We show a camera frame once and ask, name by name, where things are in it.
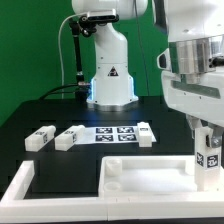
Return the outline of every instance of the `green wall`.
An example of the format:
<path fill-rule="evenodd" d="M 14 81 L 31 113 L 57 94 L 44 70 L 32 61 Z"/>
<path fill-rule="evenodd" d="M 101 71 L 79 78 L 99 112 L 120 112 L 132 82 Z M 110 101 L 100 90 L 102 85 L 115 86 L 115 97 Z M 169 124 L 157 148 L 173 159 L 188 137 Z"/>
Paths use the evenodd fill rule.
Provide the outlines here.
<path fill-rule="evenodd" d="M 57 35 L 61 22 L 73 11 L 71 0 L 1 0 L 0 8 L 1 125 L 21 102 L 38 99 L 61 85 Z M 153 27 L 151 1 L 140 26 L 150 95 L 160 95 L 156 57 L 165 50 L 167 38 Z M 136 94 L 147 95 L 136 21 L 119 22 L 116 28 L 129 41 L 129 73 L 135 79 Z M 95 73 L 93 38 L 82 38 L 81 47 L 85 76 L 90 80 Z M 74 47 L 68 26 L 63 31 L 62 48 L 65 83 L 75 82 Z"/>

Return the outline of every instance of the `cable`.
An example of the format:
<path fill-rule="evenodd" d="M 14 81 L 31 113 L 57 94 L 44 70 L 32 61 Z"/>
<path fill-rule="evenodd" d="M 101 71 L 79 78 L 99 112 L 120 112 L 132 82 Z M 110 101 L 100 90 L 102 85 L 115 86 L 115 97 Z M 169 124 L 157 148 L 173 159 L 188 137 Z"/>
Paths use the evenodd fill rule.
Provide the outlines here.
<path fill-rule="evenodd" d="M 63 92 L 53 92 L 53 93 L 49 93 L 48 95 L 46 95 L 44 98 L 42 98 L 42 99 L 40 99 L 40 100 L 44 100 L 46 97 L 48 97 L 48 96 L 50 96 L 50 95 L 57 95 L 57 94 L 69 94 L 69 93 L 75 93 L 75 91 L 72 91 L 72 92 L 65 92 L 65 91 L 63 91 Z"/>
<path fill-rule="evenodd" d="M 68 84 L 68 85 L 63 85 L 63 86 L 56 87 L 56 88 L 48 91 L 47 93 L 45 93 L 43 96 L 41 96 L 39 98 L 39 100 L 44 100 L 48 95 L 54 94 L 57 90 L 76 87 L 76 86 L 78 86 L 78 84 Z"/>
<path fill-rule="evenodd" d="M 135 15 L 136 15 L 137 27 L 138 27 L 138 40 L 139 40 L 139 46 L 140 46 L 140 48 L 141 48 L 142 59 L 143 59 L 144 69 L 145 69 L 147 94 L 148 94 L 148 96 L 149 96 L 149 95 L 150 95 L 150 94 L 149 94 L 149 93 L 150 93 L 150 91 L 149 91 L 149 77 L 148 77 L 148 71 L 147 71 L 147 66 L 146 66 L 145 53 L 144 53 L 143 44 L 142 44 L 141 30 L 140 30 L 140 25 L 139 25 L 139 17 L 138 17 L 138 10 L 137 10 L 137 3 L 136 3 L 136 0 L 134 0 L 134 7 L 135 7 Z"/>
<path fill-rule="evenodd" d="M 77 17 L 77 16 L 82 16 L 82 15 L 86 15 L 86 12 L 67 17 L 62 22 L 62 24 L 60 26 L 60 29 L 59 29 L 59 33 L 58 33 L 58 49 L 59 49 L 60 64 L 61 64 L 61 84 L 62 84 L 62 86 L 64 86 L 64 83 L 65 83 L 65 72 L 64 72 L 64 62 L 63 62 L 62 49 L 61 49 L 61 33 L 62 33 L 62 30 L 64 28 L 65 23 L 69 19 L 72 19 L 72 18 Z"/>

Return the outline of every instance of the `black tabletop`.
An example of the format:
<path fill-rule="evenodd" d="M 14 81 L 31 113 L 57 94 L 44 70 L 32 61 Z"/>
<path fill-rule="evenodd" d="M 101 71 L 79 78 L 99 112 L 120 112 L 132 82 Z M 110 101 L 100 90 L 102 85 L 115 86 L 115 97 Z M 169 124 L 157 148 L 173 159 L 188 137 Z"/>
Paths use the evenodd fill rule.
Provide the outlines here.
<path fill-rule="evenodd" d="M 138 143 L 75 145 L 55 151 L 54 140 L 39 152 L 26 152 L 24 139 L 42 126 L 54 125 L 55 136 L 72 125 L 136 126 L 148 122 L 157 139 L 152 148 Z M 35 163 L 35 177 L 26 199 L 98 195 L 101 160 L 105 156 L 192 155 L 194 142 L 185 115 L 167 108 L 162 97 L 142 97 L 123 112 L 102 112 L 75 100 L 36 100 L 22 103 L 0 128 L 0 198 L 24 160 Z M 198 223 L 199 220 L 142 220 L 139 223 Z M 210 223 L 220 219 L 211 219 Z M 136 223 L 120 221 L 116 223 Z"/>

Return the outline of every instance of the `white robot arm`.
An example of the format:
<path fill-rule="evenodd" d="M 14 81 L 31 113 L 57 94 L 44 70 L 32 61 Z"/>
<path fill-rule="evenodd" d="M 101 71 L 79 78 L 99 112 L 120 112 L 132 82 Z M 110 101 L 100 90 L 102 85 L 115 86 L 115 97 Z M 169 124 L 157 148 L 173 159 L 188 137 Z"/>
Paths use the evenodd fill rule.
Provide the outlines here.
<path fill-rule="evenodd" d="M 224 2 L 152 3 L 155 24 L 168 34 L 169 48 L 158 57 L 165 100 L 170 108 L 187 114 L 196 131 L 198 189 L 217 189 L 224 130 Z"/>
<path fill-rule="evenodd" d="M 147 8 L 148 0 L 136 0 L 138 15 Z M 83 20 L 115 18 L 131 19 L 135 14 L 135 0 L 72 0 L 76 13 L 87 12 Z M 114 30 L 111 23 L 96 26 L 96 75 L 92 79 L 92 93 L 87 99 L 90 108 L 120 111 L 138 100 L 134 95 L 133 78 L 128 73 L 127 40 Z"/>

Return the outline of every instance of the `white block with marker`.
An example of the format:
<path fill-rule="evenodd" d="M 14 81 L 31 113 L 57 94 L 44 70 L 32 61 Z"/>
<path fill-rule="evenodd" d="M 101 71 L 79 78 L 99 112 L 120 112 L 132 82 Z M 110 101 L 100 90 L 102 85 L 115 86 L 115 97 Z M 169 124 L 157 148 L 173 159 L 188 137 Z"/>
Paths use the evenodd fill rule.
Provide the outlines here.
<path fill-rule="evenodd" d="M 25 139 L 26 151 L 38 152 L 54 138 L 55 126 L 43 126 Z"/>
<path fill-rule="evenodd" d="M 55 149 L 60 151 L 69 150 L 75 142 L 82 138 L 85 126 L 72 126 L 55 138 Z"/>
<path fill-rule="evenodd" d="M 152 130 L 148 123 L 137 124 L 139 133 L 139 147 L 152 147 Z"/>

